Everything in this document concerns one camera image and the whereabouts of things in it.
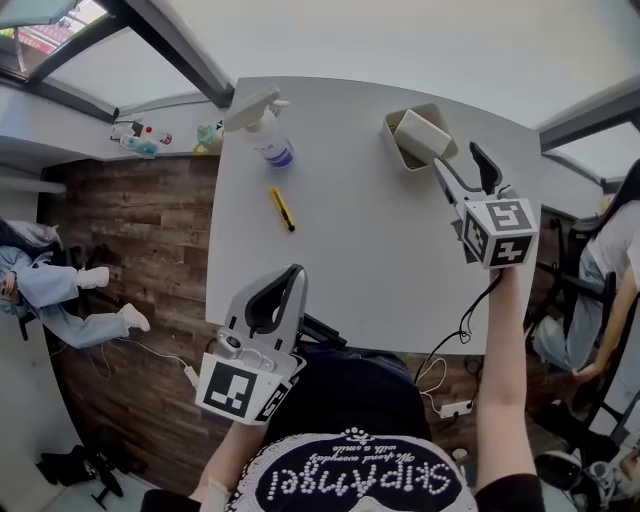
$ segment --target hand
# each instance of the hand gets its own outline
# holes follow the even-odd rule
[[[584,384],[585,382],[589,382],[592,379],[595,379],[599,376],[604,367],[600,366],[597,363],[590,364],[589,366],[584,367],[582,370],[576,370],[575,368],[571,371],[573,374],[573,378],[579,382],[580,384]]]
[[[5,297],[11,297],[16,290],[16,274],[15,272],[8,272],[0,283],[0,290]]]

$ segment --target fiducial marker cube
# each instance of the fiducial marker cube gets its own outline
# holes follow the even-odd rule
[[[487,269],[523,265],[538,236],[527,199],[469,201],[464,205],[462,241]]]

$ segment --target white sponge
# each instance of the white sponge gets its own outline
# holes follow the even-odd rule
[[[400,121],[393,138],[398,146],[427,164],[434,157],[442,156],[451,142],[448,133],[410,109]]]

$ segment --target white table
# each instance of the white table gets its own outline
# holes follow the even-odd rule
[[[274,82],[291,101],[280,122],[296,162],[271,170],[241,134],[226,134],[213,205],[207,321],[223,323],[233,295],[255,278],[300,263],[309,276],[306,311],[339,330],[350,346],[424,353],[457,330],[489,274],[465,263],[449,225],[455,211],[435,175],[394,169],[380,131],[385,114],[402,108],[438,105],[459,147],[450,163],[463,179],[479,184],[468,149],[474,141],[529,198],[538,218],[545,190],[556,209],[563,209],[568,188],[588,196],[594,209],[597,204],[595,185],[543,161],[536,132],[488,112],[405,89],[301,77],[241,79],[236,101]],[[289,206],[295,233],[283,227],[268,192],[272,185]],[[520,269],[523,311],[534,260]],[[467,345],[452,339],[441,352],[484,353],[486,301],[472,330]]]

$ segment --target white sneaker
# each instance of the white sneaker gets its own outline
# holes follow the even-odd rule
[[[151,326],[149,325],[149,320],[140,313],[136,308],[131,304],[126,304],[120,311],[118,311],[119,315],[124,317],[124,321],[127,323],[127,327],[141,329],[144,332],[149,332],[151,330]]]
[[[109,269],[96,267],[91,270],[78,270],[78,287],[85,290],[104,288],[109,284]]]

